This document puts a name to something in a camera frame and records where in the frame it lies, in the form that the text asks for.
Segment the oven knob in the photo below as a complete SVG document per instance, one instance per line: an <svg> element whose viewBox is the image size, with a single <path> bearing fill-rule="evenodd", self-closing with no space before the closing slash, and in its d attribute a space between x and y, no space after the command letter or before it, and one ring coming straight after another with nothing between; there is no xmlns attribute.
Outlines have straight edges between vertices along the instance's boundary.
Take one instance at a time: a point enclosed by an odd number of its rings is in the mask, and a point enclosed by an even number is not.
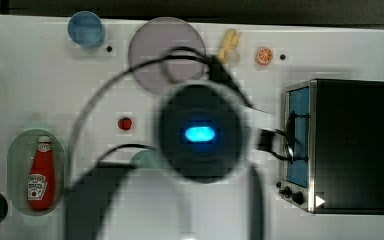
<svg viewBox="0 0 384 240"><path fill-rule="evenodd" d="M279 190L279 193L282 194L285 198L290 198L292 191L289 187L285 187L283 190Z"/></svg>
<svg viewBox="0 0 384 240"><path fill-rule="evenodd" d="M302 192L296 192L292 194L292 201L297 203L298 205L301 205L304 203L304 195L302 195Z"/></svg>

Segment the oven window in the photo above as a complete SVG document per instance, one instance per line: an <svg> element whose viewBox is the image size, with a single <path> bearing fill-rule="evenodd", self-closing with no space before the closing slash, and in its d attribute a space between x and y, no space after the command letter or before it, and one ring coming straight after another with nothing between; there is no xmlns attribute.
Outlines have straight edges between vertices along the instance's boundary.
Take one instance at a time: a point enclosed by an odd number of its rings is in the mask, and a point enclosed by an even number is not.
<svg viewBox="0 0 384 240"><path fill-rule="evenodd" d="M300 185L308 186L308 123L310 114L310 90L301 88L289 92L289 116L293 113L295 121L295 138L299 143L294 145L293 163L288 163L286 180Z"/></svg>

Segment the blue light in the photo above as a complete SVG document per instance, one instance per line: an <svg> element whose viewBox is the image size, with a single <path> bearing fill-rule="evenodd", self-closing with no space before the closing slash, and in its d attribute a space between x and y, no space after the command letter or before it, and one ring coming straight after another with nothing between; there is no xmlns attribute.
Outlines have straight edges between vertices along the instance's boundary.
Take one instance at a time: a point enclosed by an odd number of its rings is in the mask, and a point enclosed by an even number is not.
<svg viewBox="0 0 384 240"><path fill-rule="evenodd" d="M216 133L211 127L191 127L186 130L185 136L191 142L208 142L214 139Z"/></svg>

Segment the orange slice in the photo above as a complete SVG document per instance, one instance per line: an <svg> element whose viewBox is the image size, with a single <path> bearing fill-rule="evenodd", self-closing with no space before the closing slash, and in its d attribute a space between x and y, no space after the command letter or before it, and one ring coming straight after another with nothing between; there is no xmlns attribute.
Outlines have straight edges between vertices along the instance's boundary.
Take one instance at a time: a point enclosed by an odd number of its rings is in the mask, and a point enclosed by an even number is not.
<svg viewBox="0 0 384 240"><path fill-rule="evenodd" d="M258 50L257 55L255 56L255 62L260 65L267 65L271 62L273 58L273 52L269 48L261 48Z"/></svg>

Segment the ketchup bottle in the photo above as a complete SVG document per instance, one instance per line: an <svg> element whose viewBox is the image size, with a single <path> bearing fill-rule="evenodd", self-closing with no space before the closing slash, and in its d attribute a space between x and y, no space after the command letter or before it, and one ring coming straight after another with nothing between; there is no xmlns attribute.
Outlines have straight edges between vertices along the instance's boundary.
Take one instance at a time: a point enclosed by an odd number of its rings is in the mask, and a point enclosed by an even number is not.
<svg viewBox="0 0 384 240"><path fill-rule="evenodd" d="M55 177L51 138L48 136L41 136L38 139L27 189L27 200L32 210L43 211L52 205L55 194Z"/></svg>

